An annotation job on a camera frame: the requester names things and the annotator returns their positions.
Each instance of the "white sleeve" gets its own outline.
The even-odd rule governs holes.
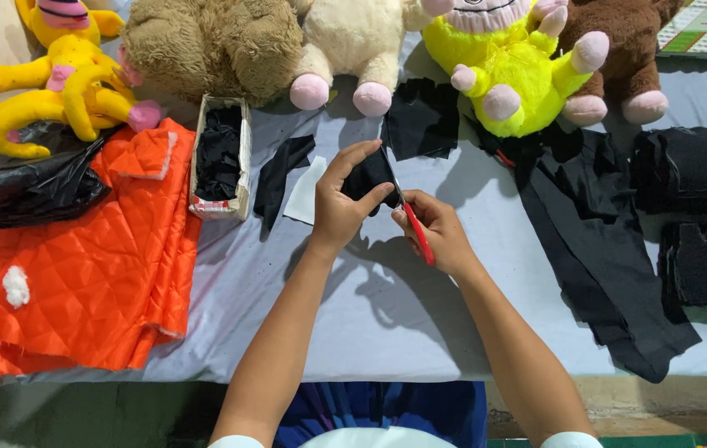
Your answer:
[[[215,443],[207,448],[265,448],[254,438],[247,435],[228,435],[219,438]]]
[[[541,448],[602,448],[602,444],[587,433],[562,432],[548,438]]]

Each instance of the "red scissors handle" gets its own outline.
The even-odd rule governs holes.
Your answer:
[[[420,253],[423,254],[423,258],[425,258],[425,264],[433,266],[434,263],[436,263],[436,259],[434,259],[434,253],[431,251],[431,247],[428,245],[428,240],[425,239],[423,227],[419,224],[417,216],[415,216],[414,210],[412,209],[412,206],[408,205],[408,202],[403,203],[403,208],[406,212],[406,216],[408,217],[408,221],[412,224],[412,229],[414,229],[414,233],[417,234],[417,245],[419,246]]]

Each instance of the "brown plush toy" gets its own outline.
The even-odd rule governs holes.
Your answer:
[[[136,0],[121,36],[131,85],[193,102],[242,97],[251,107],[288,91],[303,39],[288,0]]]
[[[555,10],[566,0],[539,0]],[[566,27],[558,47],[568,52],[589,31],[602,31],[610,48],[605,64],[569,97],[562,113],[578,126],[597,124],[607,114],[604,98],[621,104],[633,124],[663,117],[669,100],[660,91],[656,47],[658,31],[683,5],[683,0],[570,0]]]

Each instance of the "black fabric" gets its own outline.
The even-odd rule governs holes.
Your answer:
[[[51,156],[30,160],[0,155],[0,229],[78,219],[110,192],[90,168],[118,129],[85,143],[70,127],[38,121],[20,130],[21,143],[36,143]]]
[[[642,132],[631,172],[638,209],[707,213],[707,127]]]
[[[314,149],[314,136],[287,139],[279,145],[273,158],[259,170],[254,213],[263,217],[264,225],[271,231],[282,208],[284,190],[288,186],[288,173],[295,168],[308,167],[307,156]]]
[[[206,201],[235,199],[240,180],[239,106],[212,109],[196,147],[196,196]]]
[[[519,139],[486,138],[485,150],[499,149],[516,164],[522,205],[578,317],[617,363],[662,381],[671,359],[701,339],[663,308],[627,161],[605,134],[566,134],[557,124]]]
[[[351,174],[342,183],[340,192],[350,199],[358,201],[364,198],[374,187],[384,182],[394,183],[395,178],[393,178],[392,172],[389,170],[389,164],[382,148],[365,157],[362,163],[353,167]],[[381,201],[382,204],[386,204],[387,207],[393,209],[398,207],[399,202],[400,197],[395,190]],[[370,212],[370,216],[376,216],[379,209],[380,205]]]
[[[664,227],[658,272],[666,280],[667,303],[707,307],[707,224]]]
[[[448,158],[458,146],[458,91],[428,78],[399,85],[384,115],[381,140],[398,162],[419,156]]]

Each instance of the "tan shaggy plush toy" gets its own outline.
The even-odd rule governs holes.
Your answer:
[[[287,92],[301,58],[288,0],[136,0],[121,36],[131,85],[193,102],[210,93],[265,105]]]
[[[304,46],[293,104],[317,109],[329,100],[334,75],[359,77],[353,103],[368,117],[384,115],[398,82],[407,31],[420,31],[456,0],[290,0],[304,17]]]

